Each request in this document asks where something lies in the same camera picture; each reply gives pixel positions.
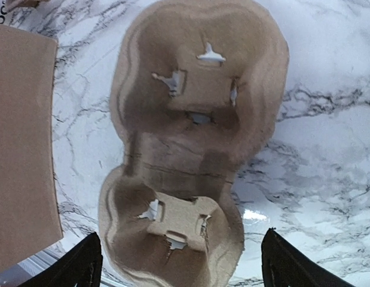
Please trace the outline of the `brown pulp cup carrier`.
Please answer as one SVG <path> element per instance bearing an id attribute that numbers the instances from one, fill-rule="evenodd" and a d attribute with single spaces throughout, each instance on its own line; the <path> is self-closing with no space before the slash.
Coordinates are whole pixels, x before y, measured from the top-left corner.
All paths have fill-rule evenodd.
<path id="1" fill-rule="evenodd" d="M 231 187 L 272 137 L 288 44 L 255 1 L 157 1 L 123 37 L 109 107 L 124 144 L 99 198 L 134 286 L 227 286 L 244 251 Z"/>

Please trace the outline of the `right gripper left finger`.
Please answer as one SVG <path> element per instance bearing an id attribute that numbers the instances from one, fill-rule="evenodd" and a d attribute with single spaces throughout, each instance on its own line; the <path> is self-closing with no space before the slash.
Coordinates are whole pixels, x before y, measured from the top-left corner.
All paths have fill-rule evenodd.
<path id="1" fill-rule="evenodd" d="M 46 270 L 20 287 L 99 287 L 103 256 L 97 233 L 91 233 Z"/>

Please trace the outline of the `brown cardboard box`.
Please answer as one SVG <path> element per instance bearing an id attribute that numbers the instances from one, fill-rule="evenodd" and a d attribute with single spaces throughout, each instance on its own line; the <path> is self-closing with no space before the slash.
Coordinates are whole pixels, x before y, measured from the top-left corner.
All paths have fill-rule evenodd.
<path id="1" fill-rule="evenodd" d="M 62 238 L 51 112 L 57 42 L 0 25 L 0 272 Z"/>

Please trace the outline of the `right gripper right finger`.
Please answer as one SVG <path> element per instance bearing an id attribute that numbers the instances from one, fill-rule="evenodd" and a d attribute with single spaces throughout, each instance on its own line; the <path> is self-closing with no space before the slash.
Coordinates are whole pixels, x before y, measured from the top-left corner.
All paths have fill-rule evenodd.
<path id="1" fill-rule="evenodd" d="M 278 234 L 268 229 L 262 243 L 262 278 L 265 287 L 351 286 L 316 263 Z"/>

